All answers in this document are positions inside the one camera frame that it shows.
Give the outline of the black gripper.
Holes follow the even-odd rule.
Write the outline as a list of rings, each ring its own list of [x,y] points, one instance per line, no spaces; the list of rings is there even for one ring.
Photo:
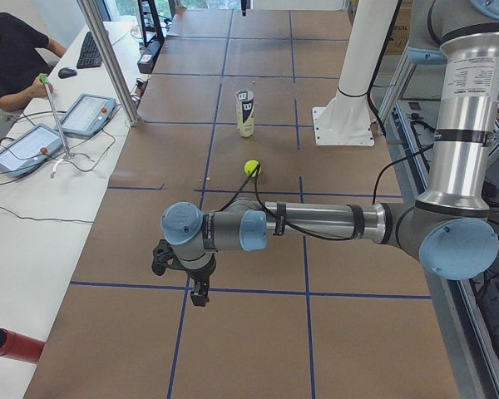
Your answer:
[[[210,276],[215,271],[215,261],[210,260],[206,265],[198,269],[184,267],[185,272],[194,281],[194,288],[190,292],[190,299],[194,306],[205,307],[210,301],[209,286]]]

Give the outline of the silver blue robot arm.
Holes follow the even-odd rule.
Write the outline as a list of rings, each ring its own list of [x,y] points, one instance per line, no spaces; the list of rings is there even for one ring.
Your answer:
[[[186,273],[196,306],[209,300],[215,255],[264,249],[269,236],[298,233],[328,241],[389,244],[429,272],[465,280],[486,271],[499,251],[482,198],[499,102],[499,1],[420,1],[413,7],[410,52],[446,62],[427,188],[413,205],[289,204],[234,197],[204,213],[179,202],[161,217],[164,238],[152,270]]]

